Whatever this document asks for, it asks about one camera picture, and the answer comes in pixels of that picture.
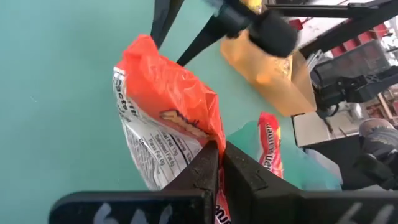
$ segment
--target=black machine part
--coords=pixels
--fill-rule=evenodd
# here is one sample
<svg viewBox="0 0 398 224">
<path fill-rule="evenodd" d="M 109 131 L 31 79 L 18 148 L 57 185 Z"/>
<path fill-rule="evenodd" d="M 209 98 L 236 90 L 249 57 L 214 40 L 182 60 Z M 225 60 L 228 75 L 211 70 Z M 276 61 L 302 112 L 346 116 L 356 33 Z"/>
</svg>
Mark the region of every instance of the black machine part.
<svg viewBox="0 0 398 224">
<path fill-rule="evenodd" d="M 159 192 L 67 195 L 53 206 L 49 223 L 214 223 L 217 154 L 216 144 L 209 143 L 182 175 Z M 398 220 L 394 192 L 304 192 L 229 142 L 223 169 L 231 214 L 225 223 L 383 224 Z"/>
<path fill-rule="evenodd" d="M 398 83 L 397 66 L 392 66 L 379 74 L 355 78 L 336 77 L 333 85 L 314 87 L 315 101 L 320 111 L 327 111 L 330 107 L 342 101 L 364 103 L 396 83 Z"/>
<path fill-rule="evenodd" d="M 350 19 L 302 47 L 300 51 L 307 58 L 317 50 L 327 52 L 393 18 L 398 14 L 398 1 L 373 0 L 367 3 L 352 3 L 347 6 L 295 6 L 294 9 L 275 6 L 274 9 L 279 10 L 285 16 L 344 17 Z"/>
<path fill-rule="evenodd" d="M 363 152 L 354 166 L 386 190 L 398 189 L 398 130 L 384 119 L 369 119 L 359 126 Z"/>
</svg>

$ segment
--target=orange snack bag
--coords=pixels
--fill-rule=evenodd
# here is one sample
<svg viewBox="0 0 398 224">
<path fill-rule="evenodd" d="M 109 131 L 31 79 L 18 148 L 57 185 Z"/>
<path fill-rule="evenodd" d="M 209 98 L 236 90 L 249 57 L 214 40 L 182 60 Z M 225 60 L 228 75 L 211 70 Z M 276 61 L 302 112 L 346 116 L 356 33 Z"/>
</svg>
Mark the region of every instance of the orange snack bag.
<svg viewBox="0 0 398 224">
<path fill-rule="evenodd" d="M 159 54 L 149 35 L 124 51 L 118 66 L 126 71 L 126 94 L 157 122 L 206 144 L 225 149 L 217 94 L 194 74 Z"/>
<path fill-rule="evenodd" d="M 149 35 L 124 51 L 113 91 L 127 146 L 148 188 L 165 187 L 209 140 L 217 142 L 221 161 L 226 139 L 217 94 L 161 56 Z"/>
</svg>

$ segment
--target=teal cloth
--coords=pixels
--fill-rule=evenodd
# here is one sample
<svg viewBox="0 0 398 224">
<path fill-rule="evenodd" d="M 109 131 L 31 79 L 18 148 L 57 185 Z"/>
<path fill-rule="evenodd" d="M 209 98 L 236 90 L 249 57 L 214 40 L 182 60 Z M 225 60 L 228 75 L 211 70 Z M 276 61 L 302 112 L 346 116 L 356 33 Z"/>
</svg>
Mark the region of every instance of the teal cloth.
<svg viewBox="0 0 398 224">
<path fill-rule="evenodd" d="M 1 1 L 3 223 L 46 223 L 52 204 L 71 192 L 146 189 L 126 146 L 111 79 L 123 50 L 150 33 L 153 13 L 153 0 Z M 177 59 L 211 13 L 202 0 L 185 1 L 160 51 Z M 206 49 L 187 68 L 218 92 L 226 134 L 260 111 L 277 113 L 219 48 Z M 284 156 L 285 166 L 294 167 L 292 122 L 278 118 L 292 155 Z M 286 173 L 302 175 L 288 167 Z"/>
</svg>

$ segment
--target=black metal stand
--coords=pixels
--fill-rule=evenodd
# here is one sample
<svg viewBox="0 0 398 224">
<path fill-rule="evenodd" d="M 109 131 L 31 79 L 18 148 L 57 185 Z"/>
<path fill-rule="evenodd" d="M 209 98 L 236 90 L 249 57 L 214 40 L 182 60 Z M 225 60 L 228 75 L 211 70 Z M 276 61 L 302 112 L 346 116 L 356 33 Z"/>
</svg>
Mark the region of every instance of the black metal stand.
<svg viewBox="0 0 398 224">
<path fill-rule="evenodd" d="M 152 36 L 157 48 L 163 44 L 184 0 L 155 0 Z"/>
<path fill-rule="evenodd" d="M 308 57 L 317 50 L 327 52 L 398 14 L 398 1 L 394 0 L 374 0 L 361 4 L 348 4 L 347 6 L 269 5 L 267 7 L 269 10 L 279 11 L 283 16 L 288 17 L 350 19 L 304 46 L 300 50 L 304 57 Z"/>
<path fill-rule="evenodd" d="M 342 101 L 367 102 L 396 83 L 398 83 L 398 67 L 392 66 L 377 75 L 362 75 L 356 78 L 337 77 L 334 85 L 315 89 L 315 99 L 318 109 L 326 111 Z"/>
</svg>

